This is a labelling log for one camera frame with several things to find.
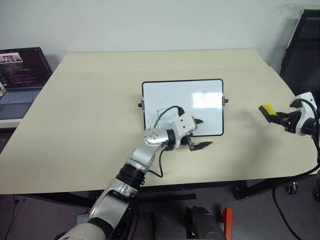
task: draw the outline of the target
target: black cable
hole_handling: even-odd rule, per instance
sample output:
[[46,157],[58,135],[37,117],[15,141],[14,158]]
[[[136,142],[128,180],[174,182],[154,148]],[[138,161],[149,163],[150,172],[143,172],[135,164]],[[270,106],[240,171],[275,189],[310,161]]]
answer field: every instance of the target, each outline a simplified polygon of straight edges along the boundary
[[162,165],[161,165],[161,157],[162,157],[162,154],[164,153],[166,149],[162,149],[162,151],[160,152],[160,155],[159,155],[159,168],[160,168],[160,174],[156,173],[155,171],[152,171],[152,170],[148,170],[148,172],[156,175],[157,177],[159,178],[162,178],[164,176],[164,172],[162,171]]
[[304,102],[306,104],[309,105],[309,107],[312,109],[313,111],[313,114],[314,114],[314,119],[315,119],[315,128],[316,128],[316,133],[312,135],[312,139],[313,139],[313,142],[314,142],[314,145],[316,147],[316,150],[317,150],[317,165],[312,168],[311,170],[309,171],[306,171],[304,173],[300,173],[298,175],[295,175],[295,176],[290,176],[290,177],[287,177],[283,180],[280,180],[278,181],[272,188],[272,198],[273,198],[273,201],[274,201],[274,204],[276,206],[276,208],[278,209],[281,217],[282,217],[282,220],[284,221],[285,225],[287,226],[287,228],[289,229],[289,231],[292,233],[292,235],[298,239],[298,240],[303,240],[301,237],[299,237],[296,232],[292,229],[292,227],[289,225],[284,213],[282,212],[280,206],[279,206],[279,203],[277,201],[277,198],[276,198],[276,190],[277,190],[277,187],[280,186],[280,185],[283,185],[285,183],[288,183],[288,182],[295,182],[313,172],[315,172],[316,170],[318,170],[320,168],[320,145],[319,145],[319,116],[318,116],[318,113],[317,113],[317,110],[315,109],[315,107],[308,101],[308,100],[305,100],[305,99],[300,99],[300,98],[297,98],[295,99],[292,103],[294,104],[294,102]]
[[13,195],[13,203],[14,203],[14,208],[13,208],[13,211],[12,211],[12,218],[11,218],[11,221],[10,221],[10,224],[9,224],[9,227],[8,227],[8,230],[6,231],[4,240],[7,239],[7,236],[8,236],[8,234],[9,234],[9,232],[10,232],[10,230],[11,230],[13,224],[14,224],[14,220],[15,220],[15,210],[16,210],[17,205],[18,205],[18,203],[19,203],[19,200],[16,200],[16,196],[15,196],[15,195]]
[[180,107],[180,106],[174,105],[174,106],[168,107],[166,110],[164,110],[163,113],[160,114],[160,116],[158,116],[159,119],[158,119],[158,121],[155,123],[155,126],[154,126],[154,127],[155,127],[155,128],[157,127],[157,125],[158,125],[161,117],[162,117],[166,112],[168,112],[170,109],[174,109],[174,108],[176,108],[176,109],[178,110],[178,115],[179,115],[179,116],[181,116],[182,114],[185,113],[184,109],[183,109],[182,107]]

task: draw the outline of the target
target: laptop screen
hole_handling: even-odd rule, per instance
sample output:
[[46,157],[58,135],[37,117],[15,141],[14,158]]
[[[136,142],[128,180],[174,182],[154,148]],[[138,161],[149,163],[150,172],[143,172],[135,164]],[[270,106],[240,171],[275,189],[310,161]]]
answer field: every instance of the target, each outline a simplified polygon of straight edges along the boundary
[[51,74],[40,47],[0,50],[0,82],[7,90],[43,87]]

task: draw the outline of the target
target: chair wheel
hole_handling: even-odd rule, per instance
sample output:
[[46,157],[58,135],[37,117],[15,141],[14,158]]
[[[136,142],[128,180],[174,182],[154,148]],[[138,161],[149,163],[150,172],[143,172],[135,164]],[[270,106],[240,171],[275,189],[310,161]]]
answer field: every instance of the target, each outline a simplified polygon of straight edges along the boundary
[[294,182],[292,185],[288,185],[285,187],[285,191],[289,195],[295,195],[298,191],[298,182]]

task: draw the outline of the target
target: tabletop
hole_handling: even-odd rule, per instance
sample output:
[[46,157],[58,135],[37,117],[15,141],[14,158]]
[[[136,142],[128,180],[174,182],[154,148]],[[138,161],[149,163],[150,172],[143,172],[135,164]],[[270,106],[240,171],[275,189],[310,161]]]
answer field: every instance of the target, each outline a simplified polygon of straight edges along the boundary
[[[316,164],[310,137],[268,123],[294,97],[254,49],[68,53],[0,155],[0,194],[104,189],[143,141],[144,81],[223,79],[224,134],[162,155],[146,186],[285,177]],[[155,160],[151,169],[159,171]]]

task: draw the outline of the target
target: laptop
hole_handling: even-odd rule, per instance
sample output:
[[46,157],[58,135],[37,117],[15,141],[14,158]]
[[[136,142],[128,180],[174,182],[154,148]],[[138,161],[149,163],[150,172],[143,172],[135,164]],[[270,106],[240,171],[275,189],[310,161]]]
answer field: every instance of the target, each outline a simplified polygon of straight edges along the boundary
[[0,120],[22,119],[51,75],[40,47],[0,50]]

